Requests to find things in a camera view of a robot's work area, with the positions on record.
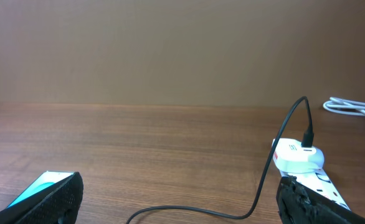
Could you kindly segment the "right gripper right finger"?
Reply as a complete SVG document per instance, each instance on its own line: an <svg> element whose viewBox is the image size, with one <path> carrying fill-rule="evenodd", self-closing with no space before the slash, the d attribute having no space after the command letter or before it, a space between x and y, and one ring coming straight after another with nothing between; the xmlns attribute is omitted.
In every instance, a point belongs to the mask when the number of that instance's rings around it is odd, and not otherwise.
<svg viewBox="0 0 365 224"><path fill-rule="evenodd" d="M296 181L280 179L278 214L283 224L365 224L365 218Z"/></svg>

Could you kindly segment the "teal screen smartphone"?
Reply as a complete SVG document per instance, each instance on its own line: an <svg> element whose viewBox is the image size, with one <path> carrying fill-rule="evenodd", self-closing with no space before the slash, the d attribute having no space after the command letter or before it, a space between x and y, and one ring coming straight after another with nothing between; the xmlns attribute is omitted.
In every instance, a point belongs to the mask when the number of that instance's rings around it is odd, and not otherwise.
<svg viewBox="0 0 365 224"><path fill-rule="evenodd" d="M11 202L7 207L11 207L26 198L44 190L61 180L71 176L73 172L56 172L56 171L46 171L42 173L38 178L36 178L33 183L30 184L15 200Z"/></svg>

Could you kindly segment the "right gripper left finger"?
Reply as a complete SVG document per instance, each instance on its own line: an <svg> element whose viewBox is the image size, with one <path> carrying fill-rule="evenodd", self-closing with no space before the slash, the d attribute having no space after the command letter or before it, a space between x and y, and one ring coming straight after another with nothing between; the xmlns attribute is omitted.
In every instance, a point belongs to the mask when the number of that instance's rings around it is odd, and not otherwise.
<svg viewBox="0 0 365 224"><path fill-rule="evenodd" d="M0 224L75 224L83 199L79 172L0 211Z"/></svg>

